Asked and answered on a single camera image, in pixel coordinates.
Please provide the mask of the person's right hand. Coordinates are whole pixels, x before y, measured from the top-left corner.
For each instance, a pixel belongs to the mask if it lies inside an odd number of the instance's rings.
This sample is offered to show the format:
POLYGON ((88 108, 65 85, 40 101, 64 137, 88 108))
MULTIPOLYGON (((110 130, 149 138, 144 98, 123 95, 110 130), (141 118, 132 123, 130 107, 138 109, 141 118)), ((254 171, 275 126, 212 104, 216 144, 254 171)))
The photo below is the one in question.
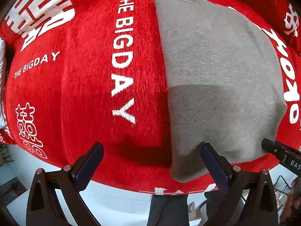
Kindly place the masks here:
POLYGON ((280 225, 300 225, 300 177, 292 182, 292 187, 280 216, 280 225))

